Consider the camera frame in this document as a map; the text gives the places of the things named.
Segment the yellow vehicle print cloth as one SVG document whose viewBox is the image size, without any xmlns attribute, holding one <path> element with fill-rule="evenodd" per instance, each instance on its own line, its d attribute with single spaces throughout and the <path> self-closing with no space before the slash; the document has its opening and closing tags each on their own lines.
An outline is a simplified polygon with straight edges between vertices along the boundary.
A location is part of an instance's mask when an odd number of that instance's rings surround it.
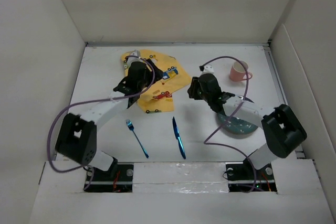
<svg viewBox="0 0 336 224">
<path fill-rule="evenodd" d="M 174 57 L 147 49 L 129 51 L 121 56 L 125 74 L 128 73 L 129 68 L 126 61 L 128 55 L 139 55 L 141 58 L 151 60 L 163 71 L 162 79 L 153 84 L 138 99 L 141 110 L 147 114 L 172 112 L 174 110 L 173 93 L 191 83 L 190 75 Z"/>
</svg>

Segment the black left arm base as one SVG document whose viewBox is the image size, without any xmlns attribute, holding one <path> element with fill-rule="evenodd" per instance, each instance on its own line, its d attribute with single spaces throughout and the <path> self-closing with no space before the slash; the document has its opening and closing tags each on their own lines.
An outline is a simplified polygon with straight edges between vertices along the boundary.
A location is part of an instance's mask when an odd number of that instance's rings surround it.
<svg viewBox="0 0 336 224">
<path fill-rule="evenodd" d="M 84 191 L 87 193 L 131 193 L 133 191 L 133 163 L 117 163 L 111 171 L 94 169 L 86 174 Z"/>
</svg>

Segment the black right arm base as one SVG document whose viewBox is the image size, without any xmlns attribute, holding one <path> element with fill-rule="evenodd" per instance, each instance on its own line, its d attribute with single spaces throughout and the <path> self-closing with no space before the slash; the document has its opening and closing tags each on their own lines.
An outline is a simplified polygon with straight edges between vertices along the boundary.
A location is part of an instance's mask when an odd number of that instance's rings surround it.
<svg viewBox="0 0 336 224">
<path fill-rule="evenodd" d="M 226 170 L 222 177 L 228 181 L 229 192 L 277 192 L 274 173 L 271 164 L 256 170 L 256 175 L 250 166 L 243 162 L 226 162 Z"/>
</svg>

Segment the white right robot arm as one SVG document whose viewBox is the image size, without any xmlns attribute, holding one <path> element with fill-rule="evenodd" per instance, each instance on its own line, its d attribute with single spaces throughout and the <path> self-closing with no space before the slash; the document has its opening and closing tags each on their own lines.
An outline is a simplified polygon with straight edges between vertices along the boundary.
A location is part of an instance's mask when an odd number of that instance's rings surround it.
<svg viewBox="0 0 336 224">
<path fill-rule="evenodd" d="M 263 167 L 278 158 L 286 158 L 307 139 L 305 129 L 288 105 L 268 108 L 223 92 L 212 73 L 193 77 L 187 92 L 189 98 L 204 100 L 214 112 L 229 117 L 228 121 L 236 117 L 263 130 L 266 143 L 252 152 L 246 158 L 248 163 L 243 165 L 247 178 L 256 178 Z"/>
</svg>

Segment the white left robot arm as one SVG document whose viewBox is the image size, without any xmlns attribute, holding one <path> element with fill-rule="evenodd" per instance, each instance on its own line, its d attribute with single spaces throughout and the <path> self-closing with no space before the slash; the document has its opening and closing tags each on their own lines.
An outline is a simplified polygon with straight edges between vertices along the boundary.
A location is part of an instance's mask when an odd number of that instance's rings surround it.
<svg viewBox="0 0 336 224">
<path fill-rule="evenodd" d="M 127 75 L 113 88 L 108 98 L 94 100 L 95 105 L 80 114 L 66 114 L 56 141 L 56 152 L 80 167 L 98 169 L 105 180 L 114 179 L 118 161 L 97 150 L 98 130 L 118 113 L 131 107 L 162 77 L 163 71 L 151 60 L 135 59 L 130 63 Z"/>
</svg>

